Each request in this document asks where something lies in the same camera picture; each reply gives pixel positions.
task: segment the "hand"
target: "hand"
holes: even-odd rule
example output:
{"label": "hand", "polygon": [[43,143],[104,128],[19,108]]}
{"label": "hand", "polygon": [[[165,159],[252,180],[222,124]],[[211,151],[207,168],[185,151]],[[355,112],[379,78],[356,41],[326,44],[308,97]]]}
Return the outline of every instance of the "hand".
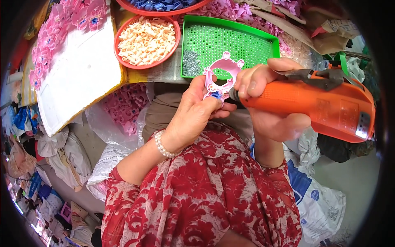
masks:
{"label": "hand", "polygon": [[207,97],[205,75],[194,78],[189,88],[183,93],[180,105],[173,119],[162,135],[163,146],[171,153],[178,153],[193,144],[206,127],[209,119],[229,116],[236,110],[236,105],[224,103],[214,97]]}
{"label": "hand", "polygon": [[[274,80],[286,79],[274,72],[303,69],[301,65],[288,58],[270,58],[267,65],[259,64],[251,69],[242,70],[236,78],[235,90],[239,97],[248,99],[262,95],[266,84]],[[288,116],[279,116],[274,113],[248,108],[254,132],[274,141],[284,142],[298,138],[303,130],[310,126],[309,116],[301,113],[292,113]]]}

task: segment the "wrist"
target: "wrist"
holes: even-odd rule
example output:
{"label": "wrist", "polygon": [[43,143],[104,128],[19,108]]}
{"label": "wrist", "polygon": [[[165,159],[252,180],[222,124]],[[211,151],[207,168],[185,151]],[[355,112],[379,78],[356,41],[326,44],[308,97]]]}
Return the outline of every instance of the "wrist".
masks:
{"label": "wrist", "polygon": [[170,153],[179,153],[185,148],[171,131],[165,130],[161,141],[163,147]]}

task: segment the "pink plastic scraps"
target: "pink plastic scraps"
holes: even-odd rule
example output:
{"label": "pink plastic scraps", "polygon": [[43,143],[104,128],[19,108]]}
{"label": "pink plastic scraps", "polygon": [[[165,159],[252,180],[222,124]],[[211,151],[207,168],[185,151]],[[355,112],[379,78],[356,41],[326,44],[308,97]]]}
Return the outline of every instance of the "pink plastic scraps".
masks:
{"label": "pink plastic scraps", "polygon": [[113,121],[129,135],[136,133],[137,117],[149,101],[146,91],[144,83],[127,84],[101,101]]}
{"label": "pink plastic scraps", "polygon": [[291,14],[299,16],[300,15],[300,5],[302,0],[291,1],[291,0],[270,0],[274,4],[282,5],[284,8],[288,9]]}
{"label": "pink plastic scraps", "polygon": [[[186,13],[187,15],[203,15],[208,17],[216,17],[230,21],[240,22],[254,28],[268,32],[276,37],[284,31],[272,23],[263,20],[259,16],[253,16],[248,4],[237,4],[232,0],[213,0],[210,3],[196,10]],[[178,19],[182,22],[184,15],[180,15]],[[280,49],[286,53],[290,52],[290,47],[280,39]]]}
{"label": "pink plastic scraps", "polygon": [[51,13],[38,32],[37,46],[32,50],[34,70],[30,70],[30,84],[40,89],[41,81],[47,74],[53,53],[61,45],[68,30],[74,25],[83,30],[98,30],[105,17],[105,0],[60,0],[53,4]]}
{"label": "pink plastic scraps", "polygon": [[232,0],[213,0],[210,3],[186,13],[187,15],[204,15],[230,21],[237,21],[267,32],[265,21],[259,16],[252,16],[248,4],[237,4]]}

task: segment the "green plastic container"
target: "green plastic container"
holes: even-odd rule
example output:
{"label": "green plastic container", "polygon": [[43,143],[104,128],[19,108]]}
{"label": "green plastic container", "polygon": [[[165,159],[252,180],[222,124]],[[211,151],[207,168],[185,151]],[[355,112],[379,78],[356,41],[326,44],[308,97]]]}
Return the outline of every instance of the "green plastic container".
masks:
{"label": "green plastic container", "polygon": [[[186,15],[183,27],[181,77],[193,77],[182,73],[185,50],[199,54],[200,75],[203,68],[222,58],[224,51],[229,51],[234,61],[243,59],[245,64],[242,69],[266,64],[271,57],[280,57],[278,38],[251,26],[219,18]],[[214,73],[220,80],[231,78],[222,69],[215,69]]]}

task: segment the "woman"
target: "woman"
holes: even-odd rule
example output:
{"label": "woman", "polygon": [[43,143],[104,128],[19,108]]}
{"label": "woman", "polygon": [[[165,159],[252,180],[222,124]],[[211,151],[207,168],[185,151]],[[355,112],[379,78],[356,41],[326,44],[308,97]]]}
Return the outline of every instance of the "woman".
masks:
{"label": "woman", "polygon": [[[258,97],[267,83],[284,79],[274,70],[301,69],[285,58],[267,64],[238,74],[234,88],[240,98]],[[299,212],[281,142],[300,136],[310,118],[248,109],[255,161],[232,128],[209,122],[229,116],[236,106],[221,108],[214,97],[202,100],[204,80],[192,80],[161,136],[110,173],[103,246],[298,245]]]}

